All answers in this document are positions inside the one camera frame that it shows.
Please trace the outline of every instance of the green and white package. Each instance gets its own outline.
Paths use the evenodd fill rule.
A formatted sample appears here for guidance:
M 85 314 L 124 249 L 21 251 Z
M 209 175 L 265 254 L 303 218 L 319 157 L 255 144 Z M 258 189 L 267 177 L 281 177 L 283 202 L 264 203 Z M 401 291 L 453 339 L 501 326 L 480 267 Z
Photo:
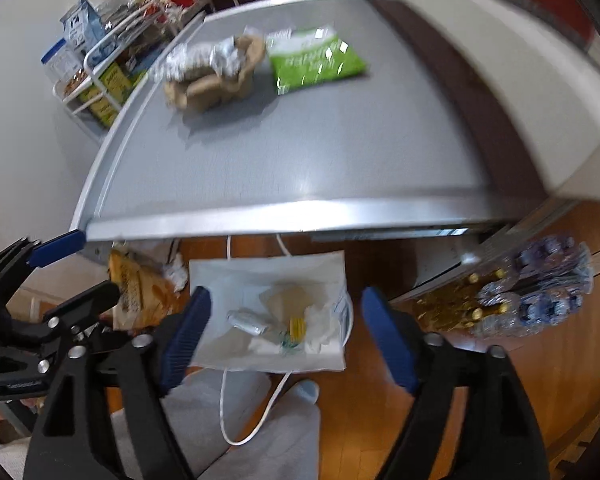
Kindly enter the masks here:
M 295 88 L 364 72 L 365 62 L 333 27 L 281 31 L 267 37 L 278 95 Z

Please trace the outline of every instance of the bolt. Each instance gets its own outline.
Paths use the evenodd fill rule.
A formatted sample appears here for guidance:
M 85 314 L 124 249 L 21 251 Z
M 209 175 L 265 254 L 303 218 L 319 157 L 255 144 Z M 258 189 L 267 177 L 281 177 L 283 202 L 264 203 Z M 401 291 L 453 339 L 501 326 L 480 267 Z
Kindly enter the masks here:
M 49 364 L 49 361 L 47 361 L 46 359 L 42 359 L 42 361 L 40 361 L 38 363 L 38 373 L 39 374 L 46 374 L 49 371 L 49 368 L 51 368 L 51 365 Z
M 79 359 L 87 353 L 87 349 L 84 346 L 74 346 L 68 352 L 69 359 Z
M 145 346 L 149 346 L 153 340 L 154 338 L 149 334 L 140 334 L 133 338 L 131 344 L 135 348 L 144 348 Z
M 429 332 L 424 336 L 424 342 L 429 346 L 442 346 L 445 342 L 445 338 L 443 338 L 437 332 Z
M 500 345 L 493 345 L 489 348 L 489 353 L 496 359 L 504 359 L 507 356 L 505 349 Z

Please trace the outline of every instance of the crumpled aluminum foil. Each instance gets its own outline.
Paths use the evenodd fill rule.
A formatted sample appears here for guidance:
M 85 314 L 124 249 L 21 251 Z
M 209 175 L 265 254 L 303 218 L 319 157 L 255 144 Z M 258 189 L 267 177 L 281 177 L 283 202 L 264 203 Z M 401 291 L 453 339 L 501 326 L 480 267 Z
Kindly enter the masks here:
M 231 37 L 219 43 L 176 45 L 161 62 L 151 67 L 151 78 L 156 82 L 184 82 L 190 80 L 192 71 L 204 68 L 212 69 L 220 77 L 235 77 L 246 61 L 246 54 L 235 47 L 234 41 Z

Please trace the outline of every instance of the plastic container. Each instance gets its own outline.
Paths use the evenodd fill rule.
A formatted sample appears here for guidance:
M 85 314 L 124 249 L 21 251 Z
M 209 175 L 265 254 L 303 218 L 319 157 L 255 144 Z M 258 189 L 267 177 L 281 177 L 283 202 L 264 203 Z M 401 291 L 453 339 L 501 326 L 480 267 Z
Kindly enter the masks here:
M 75 73 L 82 68 L 82 63 L 67 45 L 64 38 L 51 47 L 40 62 L 45 68 L 46 76 L 54 84 L 62 81 L 62 84 L 66 85 Z

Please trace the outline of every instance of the white wall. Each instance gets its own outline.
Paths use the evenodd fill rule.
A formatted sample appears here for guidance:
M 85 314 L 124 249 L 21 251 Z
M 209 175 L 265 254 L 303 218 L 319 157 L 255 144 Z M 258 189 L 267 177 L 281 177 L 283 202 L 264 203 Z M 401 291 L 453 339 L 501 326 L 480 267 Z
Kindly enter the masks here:
M 0 0 L 0 250 L 26 235 L 47 240 L 67 231 L 97 152 L 52 96 L 40 64 L 77 1 Z M 26 285 L 65 299 L 104 275 L 72 256 Z

